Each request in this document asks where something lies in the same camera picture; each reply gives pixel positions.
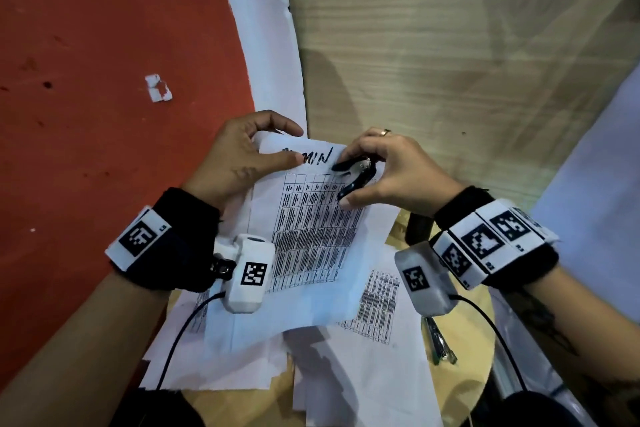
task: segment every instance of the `black wrist strap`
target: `black wrist strap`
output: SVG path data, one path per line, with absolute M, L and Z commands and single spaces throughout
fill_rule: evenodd
M 435 222 L 440 229 L 448 230 L 478 208 L 493 201 L 495 199 L 486 190 L 470 186 L 435 214 Z M 440 234 L 429 241 L 431 245 L 436 243 L 438 237 Z M 519 289 L 548 274 L 557 265 L 558 258 L 556 250 L 545 243 L 487 277 L 484 284 L 504 292 Z
M 220 212 L 213 206 L 171 187 L 154 205 L 171 228 L 123 272 L 141 287 L 171 291 L 204 292 L 213 285 L 213 247 Z

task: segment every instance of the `peeled paint patch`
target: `peeled paint patch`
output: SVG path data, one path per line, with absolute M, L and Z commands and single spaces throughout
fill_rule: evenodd
M 173 98 L 167 84 L 160 79 L 160 75 L 148 75 L 145 76 L 145 80 L 147 81 L 149 96 L 154 103 L 156 101 L 169 101 Z

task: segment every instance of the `person's left hand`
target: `person's left hand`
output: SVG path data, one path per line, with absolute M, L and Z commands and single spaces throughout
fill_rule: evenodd
M 271 110 L 228 120 L 209 155 L 182 188 L 222 214 L 233 197 L 249 190 L 259 179 L 304 162 L 304 156 L 297 152 L 258 153 L 251 139 L 259 130 L 283 130 L 295 137 L 304 133 L 300 125 Z

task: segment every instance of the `hand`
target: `hand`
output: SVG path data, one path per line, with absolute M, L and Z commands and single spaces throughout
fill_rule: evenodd
M 228 120 L 209 155 L 182 188 L 222 214 L 233 197 L 245 193 L 256 181 L 304 162 L 304 156 L 297 152 L 258 153 L 251 139 L 259 130 L 283 130 L 295 137 L 304 133 L 300 125 L 270 110 Z
M 465 188 L 444 172 L 412 138 L 390 132 L 380 137 L 381 133 L 380 128 L 370 128 L 340 154 L 338 162 L 374 154 L 387 163 L 380 180 L 343 197 L 340 200 L 342 208 L 386 203 L 433 217 Z

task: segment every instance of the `orange-red wall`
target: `orange-red wall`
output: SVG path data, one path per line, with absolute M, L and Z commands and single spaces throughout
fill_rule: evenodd
M 151 73 L 172 101 L 151 102 Z M 0 387 L 129 220 L 252 110 L 227 0 L 0 0 Z

